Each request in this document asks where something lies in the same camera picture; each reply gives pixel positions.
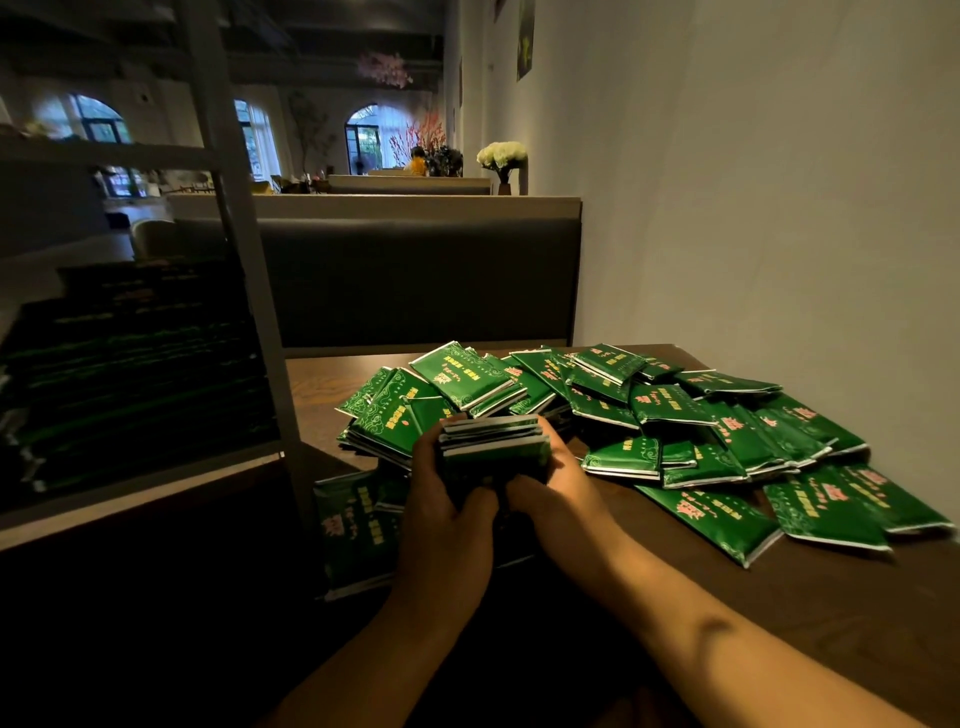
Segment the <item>white flower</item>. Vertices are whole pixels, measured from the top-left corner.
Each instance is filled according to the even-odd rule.
[[[505,167],[512,161],[527,159],[527,150],[518,141],[501,141],[493,150],[493,161],[497,167]]]
[[[493,162],[493,144],[489,144],[477,153],[477,162],[481,167],[490,166]]]

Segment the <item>hand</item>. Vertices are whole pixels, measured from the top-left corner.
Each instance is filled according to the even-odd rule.
[[[534,522],[547,555],[588,594],[598,592],[611,571],[616,552],[630,541],[600,493],[550,423],[540,417],[553,451],[544,486],[518,475],[507,484],[510,507]]]
[[[455,642],[490,582],[497,499],[493,491],[476,488],[457,513],[437,475],[434,445],[442,430],[439,422],[414,445],[388,607],[411,628]]]

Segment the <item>framed picture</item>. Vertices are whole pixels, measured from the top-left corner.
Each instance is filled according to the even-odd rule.
[[[534,15],[537,0],[519,0],[520,35],[516,43],[516,79],[519,81],[534,67]]]

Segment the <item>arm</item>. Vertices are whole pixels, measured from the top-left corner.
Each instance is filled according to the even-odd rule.
[[[707,726],[907,726],[913,718],[737,614],[633,541],[553,428],[548,487],[519,476],[511,507],[616,615]]]
[[[401,726],[480,604],[493,568],[496,495],[477,488],[458,515],[437,475],[441,425],[414,448],[400,557],[386,604],[297,686],[268,725]]]

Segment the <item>potted plant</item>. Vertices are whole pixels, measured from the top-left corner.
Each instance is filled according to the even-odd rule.
[[[518,141],[495,141],[477,154],[477,161],[484,169],[492,169],[500,178],[498,195],[513,194],[510,189],[510,173],[527,161],[527,150]]]

